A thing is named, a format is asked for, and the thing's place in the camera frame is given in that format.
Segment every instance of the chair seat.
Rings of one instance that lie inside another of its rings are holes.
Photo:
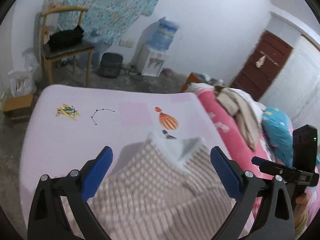
[[[94,49],[94,45],[88,41],[82,40],[81,43],[77,45],[67,47],[64,49],[51,51],[50,46],[48,44],[44,44],[41,46],[41,54],[45,59],[49,59],[49,58],[62,56],[67,53],[73,53],[73,52],[86,50],[86,49]]]

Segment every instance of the pink bed sheet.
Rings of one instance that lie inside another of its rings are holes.
[[[228,112],[215,100],[215,94],[211,89],[198,89],[195,91],[204,109],[210,116],[212,122],[217,127],[217,130],[225,143],[231,158],[236,161],[244,171],[252,171],[258,178],[272,179],[273,177],[260,172],[259,168],[251,163],[251,159],[254,156],[268,158],[267,152],[258,143],[256,150],[253,152],[246,144],[242,135],[240,134],[236,122],[229,116]],[[307,188],[306,193],[310,197],[308,210],[308,223],[310,224],[317,211],[320,208],[320,181],[317,187]],[[252,213],[254,218],[257,215],[258,208],[260,206],[260,198],[255,202]]]

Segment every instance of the metal screw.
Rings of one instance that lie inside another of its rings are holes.
[[[71,177],[76,177],[78,175],[79,175],[79,171],[78,170],[73,170],[73,171],[70,172],[70,176]]]
[[[46,181],[48,179],[48,175],[42,175],[40,179],[41,181]]]
[[[282,177],[280,175],[276,175],[276,180],[277,181],[282,181]]]
[[[252,178],[253,177],[253,173],[251,171],[246,171],[244,173],[248,178]]]

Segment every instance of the blue gripper pad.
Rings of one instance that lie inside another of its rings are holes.
[[[212,148],[210,160],[229,197],[239,201],[242,198],[242,184],[239,177],[230,166],[229,162],[233,161],[229,161],[218,146]]]
[[[95,159],[95,164],[85,177],[82,183],[82,199],[86,202],[89,198],[94,197],[100,183],[107,173],[113,160],[113,152],[110,147],[105,147],[99,156]]]

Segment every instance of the teal floral curtain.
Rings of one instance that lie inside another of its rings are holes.
[[[104,42],[112,44],[118,40],[140,16],[150,16],[158,0],[45,0],[50,8],[60,5],[88,7],[84,13],[82,28],[86,36],[98,30]],[[61,13],[58,20],[60,30],[76,26],[79,12]]]

